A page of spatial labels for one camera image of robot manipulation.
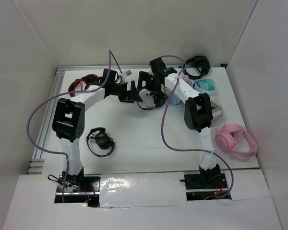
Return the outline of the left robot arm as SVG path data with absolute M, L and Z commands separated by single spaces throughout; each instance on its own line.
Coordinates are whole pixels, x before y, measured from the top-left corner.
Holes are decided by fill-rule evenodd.
M 141 102 L 135 82 L 126 81 L 131 73 L 130 70 L 117 73 L 104 69 L 101 77 L 89 74 L 80 79 L 86 83 L 83 93 L 69 92 L 70 99 L 60 98 L 57 102 L 52 129 L 59 138 L 62 152 L 67 155 L 62 177 L 74 191 L 80 191 L 85 186 L 79 145 L 84 132 L 85 112 L 110 95 L 117 96 L 120 102 Z

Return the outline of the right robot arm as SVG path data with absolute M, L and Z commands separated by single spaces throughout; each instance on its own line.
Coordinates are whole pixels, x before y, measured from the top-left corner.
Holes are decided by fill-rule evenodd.
M 151 68 L 149 72 L 139 72 L 136 89 L 138 92 L 147 90 L 148 95 L 153 99 L 153 105 L 146 105 L 142 109 L 149 111 L 163 105 L 168 106 L 173 95 L 181 99 L 184 104 L 184 122 L 187 128 L 198 132 L 201 143 L 208 147 L 206 150 L 201 150 L 199 179 L 184 180 L 184 182 L 205 188 L 212 187 L 220 177 L 221 171 L 211 138 L 213 109 L 210 96 L 192 89 L 180 78 L 181 74 L 174 68 L 167 68 L 160 57 L 150 61 L 149 66 Z

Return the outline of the black wired headphones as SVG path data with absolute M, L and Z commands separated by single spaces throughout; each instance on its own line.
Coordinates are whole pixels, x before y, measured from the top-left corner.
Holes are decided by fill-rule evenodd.
M 147 89 L 142 89 L 139 95 L 142 99 L 142 102 L 137 102 L 137 105 L 145 111 L 161 108 L 167 99 L 162 91 L 151 92 Z

